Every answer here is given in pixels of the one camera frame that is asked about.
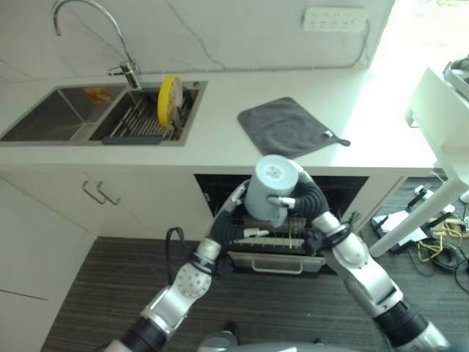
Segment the white wall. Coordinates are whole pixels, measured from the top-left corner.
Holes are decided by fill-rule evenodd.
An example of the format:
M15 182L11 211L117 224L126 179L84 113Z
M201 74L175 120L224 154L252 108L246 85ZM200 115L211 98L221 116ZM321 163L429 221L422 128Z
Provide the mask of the white wall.
M361 61L368 65L393 1L100 0L121 25L144 72L348 65L358 57L366 30L302 30L305 8L325 4L368 10L370 32ZM55 37L52 5L53 0L1 2L0 83L101 76L122 60L111 24L96 9L66 4L59 13L63 35Z

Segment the cabinet handle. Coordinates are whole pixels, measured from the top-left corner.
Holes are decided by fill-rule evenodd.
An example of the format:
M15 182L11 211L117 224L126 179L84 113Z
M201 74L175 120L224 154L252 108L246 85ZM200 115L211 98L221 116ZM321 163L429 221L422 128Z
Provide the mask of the cabinet handle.
M83 182L83 185L81 185L81 189L83 189L83 192L85 192L86 194L88 194L91 198L93 198L97 203L103 205L104 203L106 203L106 199L107 198L104 198L103 200L101 199L98 199L93 193L91 193L90 191L88 191L86 189L86 186L88 185L88 180L86 180L85 182Z
M120 198L117 198L116 200L113 200L108 194L106 194L106 192L104 192L104 190L101 188L101 186L103 185L103 181L100 181L97 183L97 191L100 192L100 194L106 198L109 202L111 202L112 205L118 205L119 202L120 202Z

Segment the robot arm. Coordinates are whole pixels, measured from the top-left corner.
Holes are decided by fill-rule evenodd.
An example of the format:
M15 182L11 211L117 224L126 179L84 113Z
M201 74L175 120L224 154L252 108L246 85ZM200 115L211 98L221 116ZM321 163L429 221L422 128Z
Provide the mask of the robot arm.
M448 340L404 301L404 295L386 271L370 256L366 244L329 211L325 197L309 175L297 165L298 198L269 197L274 205L300 210L313 219L315 232L305 232L305 250L321 250L326 263L344 280L360 304L399 352L440 351Z
M449 346L446 338L404 300L402 291L369 254L366 244L329 211L327 201L307 172L289 161L299 174L297 196L273 194L260 202L307 216L314 232L305 232L305 249L321 250L328 265L344 280L353 298L374 319L398 352L433 352ZM239 185L222 206L206 238L178 271L174 284L162 290L140 318L106 352L158 352L185 319L192 304L210 288L215 260L230 241L266 235L260 229L231 224L232 211L242 203L248 181Z
M241 183L218 212L212 228L177 272L174 283L164 288L141 311L138 320L105 352L158 352L187 317L192 305L210 288L215 261L222 246L241 238L263 236L267 230L231 224L231 214L242 204L248 181Z

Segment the dishwasher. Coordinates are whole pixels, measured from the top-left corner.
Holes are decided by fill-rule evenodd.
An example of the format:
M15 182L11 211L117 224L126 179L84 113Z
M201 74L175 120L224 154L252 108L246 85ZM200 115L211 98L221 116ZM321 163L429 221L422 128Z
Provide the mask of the dishwasher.
M207 175L195 178L213 215L231 192L250 175ZM331 212L339 219L352 203L367 177L317 176L313 177L323 190ZM291 213L277 228L268 221L259 221L248 215L243 206L233 215L233 222L243 227L260 227L269 230L269 235L244 238L231 242L226 250L237 272L258 274L314 276L319 271L328 271L321 255L309 256L303 250L306 218L300 213Z

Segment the yellow plate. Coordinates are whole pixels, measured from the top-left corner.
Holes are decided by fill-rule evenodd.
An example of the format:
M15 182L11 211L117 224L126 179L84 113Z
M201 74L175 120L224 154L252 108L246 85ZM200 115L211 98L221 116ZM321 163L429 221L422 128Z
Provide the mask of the yellow plate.
M177 76L168 76L158 93L157 115L163 127L169 127L173 114L182 105L182 83Z

